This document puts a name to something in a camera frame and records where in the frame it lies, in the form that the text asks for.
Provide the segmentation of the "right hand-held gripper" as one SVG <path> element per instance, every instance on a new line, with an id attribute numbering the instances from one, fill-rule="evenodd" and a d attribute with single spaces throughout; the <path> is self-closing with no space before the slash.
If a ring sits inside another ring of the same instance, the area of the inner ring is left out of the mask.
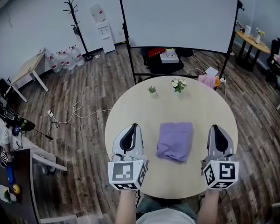
<path id="1" fill-rule="evenodd" d="M 212 125 L 207 142 L 208 156 L 200 161 L 201 175 L 207 189 L 228 189 L 238 181 L 239 162 L 234 154 L 234 143 L 231 136 L 220 126 Z"/>

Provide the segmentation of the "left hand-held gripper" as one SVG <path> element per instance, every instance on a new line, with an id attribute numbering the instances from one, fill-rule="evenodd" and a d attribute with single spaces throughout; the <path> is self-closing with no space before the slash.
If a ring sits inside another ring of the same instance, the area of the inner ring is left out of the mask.
<path id="1" fill-rule="evenodd" d="M 116 190 L 139 190 L 148 171 L 141 128 L 133 123 L 114 139 L 108 180 Z"/>

